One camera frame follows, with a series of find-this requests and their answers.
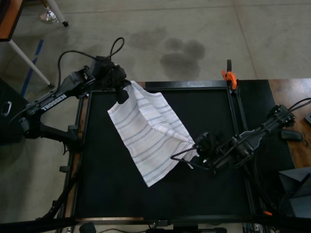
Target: floor stain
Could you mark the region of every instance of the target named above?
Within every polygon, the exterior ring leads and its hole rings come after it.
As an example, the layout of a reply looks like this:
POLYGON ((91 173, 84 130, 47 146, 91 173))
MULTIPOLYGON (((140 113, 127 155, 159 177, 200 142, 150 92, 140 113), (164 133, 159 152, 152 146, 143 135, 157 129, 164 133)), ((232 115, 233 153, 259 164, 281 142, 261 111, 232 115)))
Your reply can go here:
POLYGON ((170 38, 165 42, 165 48, 167 50, 179 51, 183 48, 184 42, 178 38, 170 38))
POLYGON ((154 49, 167 36, 165 28, 156 28, 152 31, 141 31, 130 36, 128 44, 142 49, 154 49))
POLYGON ((171 38, 166 41, 165 46, 175 51, 164 54, 160 59, 164 73, 170 80, 186 81, 199 77, 201 69, 198 61, 204 58, 206 52, 203 44, 196 40, 184 44, 179 39, 171 38))

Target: black mat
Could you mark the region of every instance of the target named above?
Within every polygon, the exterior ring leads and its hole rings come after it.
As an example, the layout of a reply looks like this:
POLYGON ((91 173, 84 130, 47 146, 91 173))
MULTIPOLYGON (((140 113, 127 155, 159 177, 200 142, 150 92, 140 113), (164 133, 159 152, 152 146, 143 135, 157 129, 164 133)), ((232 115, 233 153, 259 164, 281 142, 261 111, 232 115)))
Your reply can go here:
MULTIPOLYGON (((226 91, 162 91, 190 135, 233 134, 226 91)), ((150 188, 112 124, 107 110, 112 94, 93 93, 79 182, 76 217, 168 219, 193 215, 249 213, 242 172, 228 169, 213 177, 179 163, 150 188)))

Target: orange clamp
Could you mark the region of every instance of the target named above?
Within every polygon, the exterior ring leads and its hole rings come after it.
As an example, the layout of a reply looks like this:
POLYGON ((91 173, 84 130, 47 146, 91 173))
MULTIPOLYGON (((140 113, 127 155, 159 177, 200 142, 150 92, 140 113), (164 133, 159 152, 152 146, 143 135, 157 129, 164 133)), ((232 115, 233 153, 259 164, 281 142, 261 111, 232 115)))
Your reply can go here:
POLYGON ((223 70, 222 74, 224 80, 232 82, 232 90, 237 89, 237 79, 235 78, 235 74, 232 73, 231 60, 227 60, 227 73, 223 70))

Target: white striped towel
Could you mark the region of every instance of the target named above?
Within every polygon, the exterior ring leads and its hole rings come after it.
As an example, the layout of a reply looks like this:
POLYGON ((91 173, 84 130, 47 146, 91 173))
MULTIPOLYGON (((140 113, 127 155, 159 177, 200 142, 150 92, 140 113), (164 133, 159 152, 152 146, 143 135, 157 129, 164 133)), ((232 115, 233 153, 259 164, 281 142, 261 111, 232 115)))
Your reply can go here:
MULTIPOLYGON (((125 88, 129 99, 108 110, 121 139, 148 187, 178 163, 173 154, 189 149, 194 141, 161 93, 151 94, 135 81, 125 88)), ((196 150, 177 156, 191 160, 196 150)))

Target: floor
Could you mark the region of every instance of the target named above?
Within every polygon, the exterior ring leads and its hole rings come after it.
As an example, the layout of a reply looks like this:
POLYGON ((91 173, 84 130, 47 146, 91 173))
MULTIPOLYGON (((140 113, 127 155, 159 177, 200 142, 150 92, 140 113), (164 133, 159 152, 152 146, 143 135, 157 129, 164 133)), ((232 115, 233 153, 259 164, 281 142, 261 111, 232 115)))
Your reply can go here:
MULTIPOLYGON (((113 57, 135 81, 221 80, 232 59, 239 79, 309 78, 311 0, 57 0, 69 27, 40 22, 40 2, 25 5, 13 40, 52 82, 59 54, 75 49, 105 56, 113 41, 125 46, 113 57), (35 56, 39 41, 43 46, 35 56)), ((62 78, 90 59, 68 54, 62 78)), ((0 77, 21 92, 29 67, 0 43, 0 77)), ((49 91, 33 73, 25 93, 33 101, 49 91)), ((43 122, 66 130, 78 101, 67 100, 43 122)), ((0 147, 0 222, 44 215, 63 189, 63 145, 24 139, 0 147)), ((240 224, 228 232, 240 232, 240 224)))

